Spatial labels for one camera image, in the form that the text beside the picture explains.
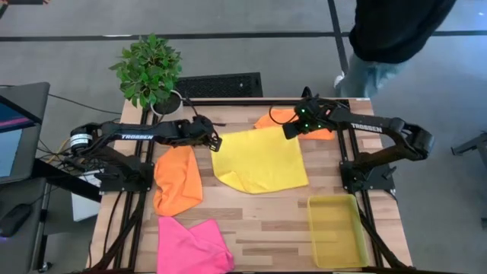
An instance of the green plant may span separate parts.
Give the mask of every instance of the green plant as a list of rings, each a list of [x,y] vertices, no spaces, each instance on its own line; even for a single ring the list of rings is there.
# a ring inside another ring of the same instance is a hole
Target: green plant
[[[120,90],[137,107],[165,102],[174,89],[181,72],[179,52],[167,45],[167,40],[151,34],[141,37],[130,49],[122,49],[121,62],[110,67],[120,79]]]

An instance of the pink cloth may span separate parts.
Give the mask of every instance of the pink cloth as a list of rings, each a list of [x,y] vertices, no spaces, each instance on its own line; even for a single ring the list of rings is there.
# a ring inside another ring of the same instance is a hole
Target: pink cloth
[[[234,267],[215,220],[186,230],[172,217],[159,218],[158,274],[219,274]]]

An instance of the gray carpet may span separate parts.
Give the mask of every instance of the gray carpet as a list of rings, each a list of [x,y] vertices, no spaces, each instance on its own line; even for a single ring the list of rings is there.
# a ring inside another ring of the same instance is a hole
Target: gray carpet
[[[355,3],[335,3],[342,31],[349,31]],[[0,20],[3,37],[332,29],[327,2],[317,0],[53,0],[11,6]],[[458,0],[440,30],[487,30],[487,2]],[[266,97],[299,96],[305,85],[332,96],[340,73],[332,37],[171,43],[183,52],[185,76],[261,72]],[[107,67],[129,44],[2,42],[0,83],[48,81],[53,94],[121,111],[124,99]],[[351,54],[347,39],[345,49]],[[487,231],[480,224],[487,216],[487,170],[476,152],[450,153],[450,146],[487,130],[485,49],[487,36],[433,37],[372,100],[377,115],[418,123],[437,139],[427,161],[401,161],[394,174],[412,261],[420,269],[472,274],[487,269]],[[42,139],[55,149],[74,127],[113,118],[50,98]],[[56,265],[51,273],[84,266],[93,225],[66,225],[67,234],[49,239],[46,257]]]

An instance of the orange cloth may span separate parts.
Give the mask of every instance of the orange cloth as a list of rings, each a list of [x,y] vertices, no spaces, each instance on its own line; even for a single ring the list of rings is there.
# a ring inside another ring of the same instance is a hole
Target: orange cloth
[[[285,123],[293,117],[294,110],[271,110],[271,113],[274,120],[280,123]],[[256,129],[261,129],[269,126],[279,126],[279,124],[274,123],[274,121],[272,121],[271,117],[267,113],[266,115],[260,117],[257,123],[255,123],[253,126],[255,126]],[[298,138],[303,140],[333,140],[335,138],[335,135],[333,134],[333,132],[328,131],[328,129],[320,129],[310,132],[308,134],[300,134]]]
[[[154,168],[158,188],[154,209],[158,215],[174,216],[203,200],[201,177],[195,153],[190,146],[169,148]]]

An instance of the computer mouse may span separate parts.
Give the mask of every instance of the computer mouse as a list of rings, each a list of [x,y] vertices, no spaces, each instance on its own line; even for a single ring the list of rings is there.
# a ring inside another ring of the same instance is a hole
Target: computer mouse
[[[0,219],[0,237],[12,237],[32,212],[32,205],[19,204]]]

